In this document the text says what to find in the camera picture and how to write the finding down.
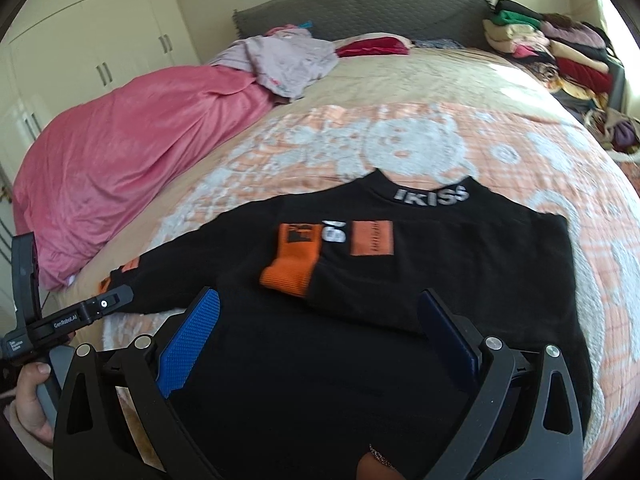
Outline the left hand red nails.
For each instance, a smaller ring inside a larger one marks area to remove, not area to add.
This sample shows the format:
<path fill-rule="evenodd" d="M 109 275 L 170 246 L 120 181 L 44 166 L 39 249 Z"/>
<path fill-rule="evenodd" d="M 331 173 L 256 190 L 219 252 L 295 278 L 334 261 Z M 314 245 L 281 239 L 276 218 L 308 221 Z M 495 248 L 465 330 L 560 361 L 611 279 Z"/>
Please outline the left hand red nails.
<path fill-rule="evenodd" d="M 53 444 L 53 428 L 37 396 L 38 387 L 49 379 L 50 374 L 49 364 L 33 362 L 25 365 L 18 375 L 14 399 L 6 417 L 14 434 L 23 443 L 38 442 L 47 448 Z"/>

